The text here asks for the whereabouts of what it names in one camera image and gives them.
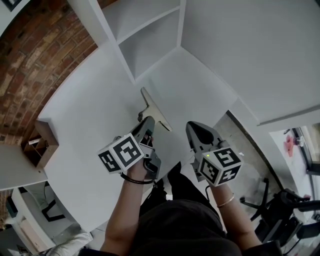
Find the chair leg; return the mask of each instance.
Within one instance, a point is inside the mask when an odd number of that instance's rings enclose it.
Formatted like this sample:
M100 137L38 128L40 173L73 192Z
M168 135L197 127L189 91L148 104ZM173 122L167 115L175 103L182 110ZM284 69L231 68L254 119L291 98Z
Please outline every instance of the chair leg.
M256 213L250 218L250 220L253 222L256 218L258 218L261 215L260 211L257 210Z
M264 193L263 193L263 199L262 199L261 206L266 207L267 200L268 200L268 192L269 192L269 179L264 178L263 182L265 183L265 189L264 189Z
M254 208L254 209L259 209L259 206L258 205L255 205L253 203L249 203L249 202L246 202L245 198L244 197L241 197L240 198L240 203L245 205L245 206L249 206L251 208Z

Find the black shirt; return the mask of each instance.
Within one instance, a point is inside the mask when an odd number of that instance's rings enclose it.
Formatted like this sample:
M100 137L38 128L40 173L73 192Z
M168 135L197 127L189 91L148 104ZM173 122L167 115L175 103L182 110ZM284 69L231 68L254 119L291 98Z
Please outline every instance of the black shirt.
M114 254L83 249L79 255ZM207 206L189 200L171 200L140 217L130 255L281 256L282 252L276 242L241 252L227 238L219 216Z

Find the white desk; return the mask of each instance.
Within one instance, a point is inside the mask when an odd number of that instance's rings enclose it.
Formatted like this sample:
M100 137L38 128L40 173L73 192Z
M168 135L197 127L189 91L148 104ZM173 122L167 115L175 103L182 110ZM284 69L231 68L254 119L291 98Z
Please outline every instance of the white desk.
M191 155L185 126L213 126L235 102L234 94L184 49L177 49L150 77L132 85L114 53L100 49L61 85L39 116L55 133L59 148L45 168L48 181L75 220L92 231L110 218L123 179L109 175L97 152L137 123L146 106L145 86L173 132L156 126L154 147L160 177Z

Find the wooden shelf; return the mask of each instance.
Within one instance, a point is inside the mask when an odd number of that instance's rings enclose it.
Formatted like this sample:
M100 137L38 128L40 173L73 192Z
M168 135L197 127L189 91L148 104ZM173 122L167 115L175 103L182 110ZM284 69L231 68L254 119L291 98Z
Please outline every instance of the wooden shelf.
M102 9L118 44L158 19L178 10L180 0L118 0Z
M144 27L119 47L135 80L177 46L179 11Z
M29 144L29 141L40 139L39 142ZM28 130L22 139L21 148L26 157L36 168L44 168L59 144L54 137L49 124L36 121L34 127Z

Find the wrist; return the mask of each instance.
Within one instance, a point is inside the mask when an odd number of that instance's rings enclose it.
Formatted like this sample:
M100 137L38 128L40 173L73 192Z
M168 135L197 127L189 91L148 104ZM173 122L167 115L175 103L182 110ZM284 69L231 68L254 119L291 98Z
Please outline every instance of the wrist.
M147 174L147 172L144 170L141 170L141 171L140 170L129 170L126 175L130 179L133 179L133 180L139 181L139 182L143 182L145 180L146 174Z

